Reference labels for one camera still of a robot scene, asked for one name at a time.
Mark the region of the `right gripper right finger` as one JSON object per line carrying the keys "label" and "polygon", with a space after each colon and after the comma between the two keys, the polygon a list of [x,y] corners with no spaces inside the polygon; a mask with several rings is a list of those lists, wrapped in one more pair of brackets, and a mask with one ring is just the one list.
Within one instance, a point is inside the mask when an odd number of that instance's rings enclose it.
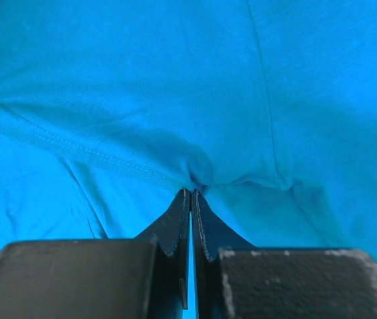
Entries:
{"label": "right gripper right finger", "polygon": [[358,249],[252,245],[191,195],[198,318],[377,318],[377,263]]}

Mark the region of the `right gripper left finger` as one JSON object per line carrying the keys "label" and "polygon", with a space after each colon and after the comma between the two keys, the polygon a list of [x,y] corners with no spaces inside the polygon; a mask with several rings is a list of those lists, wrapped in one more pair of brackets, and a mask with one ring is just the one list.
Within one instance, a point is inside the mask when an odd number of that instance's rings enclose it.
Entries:
{"label": "right gripper left finger", "polygon": [[191,194],[133,239],[26,241],[0,253],[0,319],[181,318]]}

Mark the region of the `blue t shirt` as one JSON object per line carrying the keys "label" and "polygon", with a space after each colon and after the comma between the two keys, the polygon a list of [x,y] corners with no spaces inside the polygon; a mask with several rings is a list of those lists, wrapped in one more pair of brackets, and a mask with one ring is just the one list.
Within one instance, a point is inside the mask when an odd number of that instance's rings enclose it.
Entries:
{"label": "blue t shirt", "polygon": [[182,188],[377,264],[377,1],[0,1],[0,251],[136,236]]}

